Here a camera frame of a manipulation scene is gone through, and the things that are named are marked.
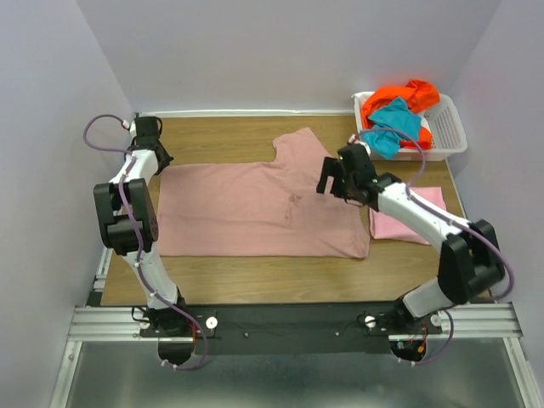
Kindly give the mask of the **orange t shirt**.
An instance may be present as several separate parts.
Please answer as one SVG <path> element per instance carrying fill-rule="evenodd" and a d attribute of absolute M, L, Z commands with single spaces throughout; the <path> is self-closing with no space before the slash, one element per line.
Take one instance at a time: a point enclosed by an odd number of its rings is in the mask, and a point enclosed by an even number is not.
<path fill-rule="evenodd" d="M 439 92 L 434 85 L 419 79 L 411 79 L 404 86 L 381 87 L 360 108 L 362 123 L 366 127 L 366 130 L 369 130 L 371 125 L 369 115 L 397 97 L 403 98 L 408 104 L 410 111 L 416 115 L 438 104 L 440 100 Z M 431 148 L 431 140 L 431 133 L 426 128 L 421 128 L 419 135 L 420 145 L 416 142 L 401 141 L 401 148 L 416 149 L 417 147 L 421 147 L 424 150 L 428 150 Z"/>

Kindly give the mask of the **dusty pink t shirt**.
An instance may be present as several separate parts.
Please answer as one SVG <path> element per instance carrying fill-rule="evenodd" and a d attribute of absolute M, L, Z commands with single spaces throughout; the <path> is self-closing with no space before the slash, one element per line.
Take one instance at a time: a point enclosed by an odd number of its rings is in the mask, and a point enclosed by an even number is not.
<path fill-rule="evenodd" d="M 163 257 L 366 258 L 360 211 L 317 193 L 329 154 L 309 128 L 273 142 L 273 161 L 163 171 L 157 220 Z"/>

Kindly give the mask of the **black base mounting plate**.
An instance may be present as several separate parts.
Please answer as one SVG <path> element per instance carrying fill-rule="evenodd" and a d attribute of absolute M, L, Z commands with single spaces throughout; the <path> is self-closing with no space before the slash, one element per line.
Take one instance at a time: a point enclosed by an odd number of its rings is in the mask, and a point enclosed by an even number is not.
<path fill-rule="evenodd" d="M 150 310 L 150 327 L 160 350 L 198 354 L 387 354 L 396 338 L 442 332 L 426 315 L 394 317 L 391 302 L 202 304 Z"/>

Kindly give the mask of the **teal t shirt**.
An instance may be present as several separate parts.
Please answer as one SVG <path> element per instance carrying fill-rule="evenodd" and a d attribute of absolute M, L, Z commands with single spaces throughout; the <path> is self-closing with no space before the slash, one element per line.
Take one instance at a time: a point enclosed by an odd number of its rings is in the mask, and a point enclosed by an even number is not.
<path fill-rule="evenodd" d="M 385 159 L 392 159 L 401 149 L 401 141 L 419 144 L 421 118 L 412 113 L 406 101 L 397 97 L 369 115 L 370 129 L 362 140 Z"/>

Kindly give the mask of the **aluminium frame rail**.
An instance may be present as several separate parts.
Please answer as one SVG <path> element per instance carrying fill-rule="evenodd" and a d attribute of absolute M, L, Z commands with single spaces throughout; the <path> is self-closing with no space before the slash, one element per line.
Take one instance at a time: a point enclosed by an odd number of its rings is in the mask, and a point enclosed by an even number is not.
<path fill-rule="evenodd" d="M 428 276 L 434 253 L 379 243 L 366 261 L 340 258 L 169 258 L 190 305 L 387 302 Z M 387 354 L 207 356 L 194 371 L 163 367 L 141 336 L 144 300 L 134 273 L 104 249 L 87 303 L 75 309 L 53 407 L 430 406 L 540 407 L 510 303 L 441 313 L 432 361 Z"/>

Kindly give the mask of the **white plastic laundry basket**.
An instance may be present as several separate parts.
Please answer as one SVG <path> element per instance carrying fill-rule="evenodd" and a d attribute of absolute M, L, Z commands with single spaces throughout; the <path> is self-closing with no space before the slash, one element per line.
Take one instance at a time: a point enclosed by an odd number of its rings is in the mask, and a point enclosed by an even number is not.
<path fill-rule="evenodd" d="M 357 131 L 366 127 L 362 123 L 360 108 L 373 95 L 374 91 L 352 94 Z M 424 150 L 426 161 L 441 162 L 449 156 L 464 152 L 468 147 L 462 121 L 452 99 L 444 93 L 439 94 L 439 103 L 418 115 L 422 118 L 422 128 L 432 135 L 431 148 Z M 420 161 L 421 155 L 415 149 L 399 149 L 393 161 Z"/>

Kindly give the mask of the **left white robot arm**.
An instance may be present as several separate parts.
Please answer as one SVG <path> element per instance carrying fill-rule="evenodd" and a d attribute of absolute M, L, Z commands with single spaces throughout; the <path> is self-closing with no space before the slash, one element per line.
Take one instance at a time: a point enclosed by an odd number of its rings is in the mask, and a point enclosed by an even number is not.
<path fill-rule="evenodd" d="M 127 148 L 101 147 L 89 139 L 100 119 L 112 119 L 131 135 Z M 136 274 L 146 305 L 137 322 L 151 336 L 181 337 L 193 325 L 184 298 L 167 275 L 156 243 L 159 225 L 150 198 L 149 183 L 173 161 L 161 142 L 162 119 L 136 116 L 132 122 L 113 114 L 100 114 L 83 130 L 85 144 L 98 151 L 123 154 L 124 163 L 110 181 L 93 188 L 99 233 L 105 247 L 122 257 Z"/>

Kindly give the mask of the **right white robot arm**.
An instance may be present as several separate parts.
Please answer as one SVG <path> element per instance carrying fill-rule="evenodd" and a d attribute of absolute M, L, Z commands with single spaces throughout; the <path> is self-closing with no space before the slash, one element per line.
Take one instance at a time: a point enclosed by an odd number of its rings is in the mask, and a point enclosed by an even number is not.
<path fill-rule="evenodd" d="M 377 174 L 363 145 L 348 144 L 337 157 L 324 159 L 317 193 L 327 192 L 328 181 L 336 198 L 394 218 L 439 254 L 436 277 L 400 296 L 384 314 L 365 318 L 368 328 L 412 332 L 428 315 L 468 303 L 504 279 L 507 262 L 489 222 L 459 218 L 392 173 Z"/>

